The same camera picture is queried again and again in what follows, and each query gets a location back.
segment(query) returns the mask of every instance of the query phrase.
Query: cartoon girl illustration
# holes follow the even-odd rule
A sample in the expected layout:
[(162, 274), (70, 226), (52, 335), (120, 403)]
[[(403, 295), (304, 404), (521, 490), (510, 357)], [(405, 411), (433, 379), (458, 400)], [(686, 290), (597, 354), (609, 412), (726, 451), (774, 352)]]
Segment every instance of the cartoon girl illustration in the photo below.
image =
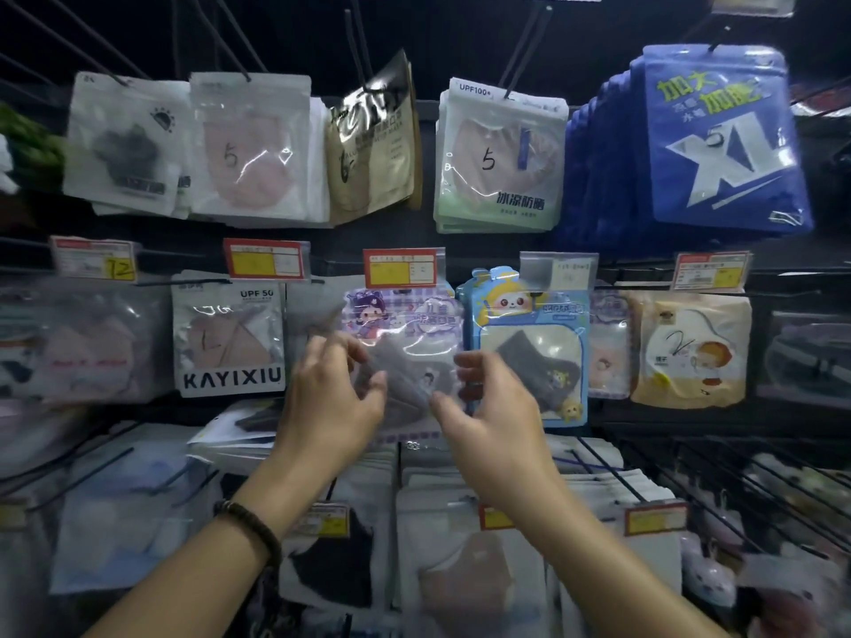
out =
[(717, 387), (721, 384), (721, 373), (718, 371), (733, 360), (733, 354), (729, 347), (723, 342), (712, 340), (702, 342), (695, 355), (692, 356), (691, 364), (695, 368), (698, 377), (703, 378), (703, 384)]
[(379, 291), (358, 291), (351, 298), (351, 307), (355, 312), (355, 322), (360, 327), (358, 338), (367, 340), (379, 336), (380, 322), (388, 318), (384, 298)]

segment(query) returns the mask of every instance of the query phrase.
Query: bracelet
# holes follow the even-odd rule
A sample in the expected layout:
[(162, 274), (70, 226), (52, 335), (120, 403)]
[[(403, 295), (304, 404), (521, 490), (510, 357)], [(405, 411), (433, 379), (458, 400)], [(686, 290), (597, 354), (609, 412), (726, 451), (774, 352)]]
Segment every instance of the bracelet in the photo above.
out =
[(216, 502), (213, 507), (213, 514), (216, 516), (228, 514), (237, 520), (263, 542), (263, 546), (269, 551), (269, 566), (275, 569), (281, 566), (281, 561), (283, 560), (281, 543), (269, 529), (269, 526), (261, 521), (260, 517), (245, 508), (245, 506), (232, 502), (229, 499), (221, 499)]

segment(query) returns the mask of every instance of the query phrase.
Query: blue package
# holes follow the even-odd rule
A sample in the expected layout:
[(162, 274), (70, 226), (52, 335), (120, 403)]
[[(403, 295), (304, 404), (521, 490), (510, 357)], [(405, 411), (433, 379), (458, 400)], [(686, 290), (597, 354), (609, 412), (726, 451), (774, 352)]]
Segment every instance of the blue package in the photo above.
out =
[(585, 424), (589, 292), (533, 294), (510, 266), (481, 279), (470, 292), (471, 349), (502, 356), (537, 400), (546, 427)]

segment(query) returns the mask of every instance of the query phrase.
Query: pink face mask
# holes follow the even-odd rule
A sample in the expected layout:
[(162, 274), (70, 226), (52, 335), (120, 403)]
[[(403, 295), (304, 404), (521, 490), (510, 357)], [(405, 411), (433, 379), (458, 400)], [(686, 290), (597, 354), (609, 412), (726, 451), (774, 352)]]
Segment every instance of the pink face mask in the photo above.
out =
[(242, 118), (204, 123), (210, 179), (235, 208), (273, 207), (293, 186), (292, 151), (282, 143), (277, 119)]

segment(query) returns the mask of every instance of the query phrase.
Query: children's mask package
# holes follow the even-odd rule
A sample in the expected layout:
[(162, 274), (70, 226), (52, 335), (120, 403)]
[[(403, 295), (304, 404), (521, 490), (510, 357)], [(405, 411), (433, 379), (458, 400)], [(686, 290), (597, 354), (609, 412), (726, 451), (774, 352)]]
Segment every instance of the children's mask package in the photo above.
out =
[(168, 288), (44, 277), (28, 390), (46, 403), (146, 403), (172, 388)]
[(851, 409), (851, 319), (775, 311), (769, 339), (757, 394)]
[(617, 291), (590, 294), (588, 396), (630, 396), (632, 344), (630, 305)]
[(452, 78), (441, 105), (435, 220), (465, 228), (525, 232), (558, 222), (568, 104)]
[(482, 523), (472, 490), (403, 489), (397, 517), (406, 638), (549, 636), (543, 557)]
[[(325, 135), (332, 221), (345, 224), (422, 193), (420, 126), (404, 51), (331, 109)], [(417, 198), (414, 207), (419, 207)]]
[(429, 399), (435, 390), (455, 395), (461, 385), (453, 358), (463, 349), (463, 320), (461, 304), (446, 287), (346, 293), (343, 331), (362, 340), (369, 355), (355, 389), (366, 390), (373, 374), (387, 372), (379, 443), (440, 436)]
[(280, 285), (183, 271), (173, 276), (175, 380), (185, 398), (283, 391)]
[(509, 266), (472, 289), (474, 350), (496, 351), (538, 402), (547, 427), (587, 421), (589, 296), (536, 293)]
[(185, 82), (81, 71), (70, 103), (63, 192), (170, 216), (191, 127)]
[(311, 79), (193, 73), (192, 211), (307, 219)]
[(745, 398), (750, 300), (686, 292), (625, 292), (641, 323), (632, 400), (673, 409)]

